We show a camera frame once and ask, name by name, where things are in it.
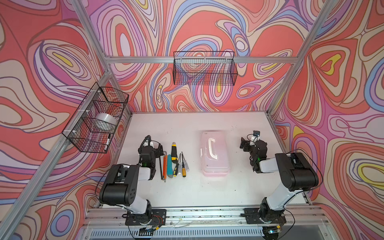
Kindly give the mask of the red handled hex key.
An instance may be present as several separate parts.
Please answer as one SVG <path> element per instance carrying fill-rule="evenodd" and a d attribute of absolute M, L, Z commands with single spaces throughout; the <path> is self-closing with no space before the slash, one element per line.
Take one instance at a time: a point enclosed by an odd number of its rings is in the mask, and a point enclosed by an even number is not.
<path fill-rule="evenodd" d="M 164 151 L 164 156 L 163 156 L 163 181 L 166 182 L 167 181 L 167 152 Z"/>

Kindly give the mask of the pink translucent plastic tool box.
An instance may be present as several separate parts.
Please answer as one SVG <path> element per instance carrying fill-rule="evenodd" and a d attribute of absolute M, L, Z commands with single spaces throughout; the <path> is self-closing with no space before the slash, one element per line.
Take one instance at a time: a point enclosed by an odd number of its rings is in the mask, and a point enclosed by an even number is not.
<path fill-rule="evenodd" d="M 226 136 L 222 131 L 202 132 L 201 166 L 206 177 L 224 177 L 230 172 Z"/>

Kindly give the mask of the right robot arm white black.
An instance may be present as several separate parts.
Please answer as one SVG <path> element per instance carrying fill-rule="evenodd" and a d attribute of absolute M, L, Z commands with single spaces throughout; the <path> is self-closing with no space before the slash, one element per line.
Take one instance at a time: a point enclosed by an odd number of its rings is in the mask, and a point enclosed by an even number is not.
<path fill-rule="evenodd" d="M 240 149 L 250 153 L 250 165 L 258 174 L 279 173 L 281 183 L 265 197 L 256 213 L 246 214 L 263 223 L 282 222 L 286 204 L 296 195 L 318 186 L 319 177 L 302 153 L 278 153 L 267 158 L 267 143 L 257 135 L 241 138 Z"/>

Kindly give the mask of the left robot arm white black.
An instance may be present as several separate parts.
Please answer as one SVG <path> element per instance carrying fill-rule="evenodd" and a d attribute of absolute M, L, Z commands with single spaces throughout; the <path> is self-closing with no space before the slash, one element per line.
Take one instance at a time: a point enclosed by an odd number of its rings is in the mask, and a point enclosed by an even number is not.
<path fill-rule="evenodd" d="M 125 209 L 133 215 L 151 216 L 149 200 L 138 195 L 138 183 L 151 181 L 156 174 L 156 160 L 164 155 L 163 146 L 145 140 L 138 149 L 139 162 L 135 165 L 113 165 L 103 182 L 99 201 L 103 205 Z"/>

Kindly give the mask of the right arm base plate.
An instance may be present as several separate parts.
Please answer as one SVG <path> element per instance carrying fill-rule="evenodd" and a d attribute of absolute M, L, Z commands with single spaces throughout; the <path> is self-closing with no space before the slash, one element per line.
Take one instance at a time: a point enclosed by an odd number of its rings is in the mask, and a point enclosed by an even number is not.
<path fill-rule="evenodd" d="M 247 224 L 284 225 L 287 220 L 284 211 L 274 211 L 264 208 L 245 208 L 241 217 L 246 219 Z"/>

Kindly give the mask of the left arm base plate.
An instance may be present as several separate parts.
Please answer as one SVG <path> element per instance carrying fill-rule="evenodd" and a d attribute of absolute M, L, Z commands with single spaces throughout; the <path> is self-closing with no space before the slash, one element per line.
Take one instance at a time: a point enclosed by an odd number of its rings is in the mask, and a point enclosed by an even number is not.
<path fill-rule="evenodd" d="M 127 212 L 122 215 L 125 219 L 126 226 L 152 226 L 161 227 L 166 223 L 167 210 L 166 209 L 154 209 L 147 210 L 142 215 L 132 214 Z"/>

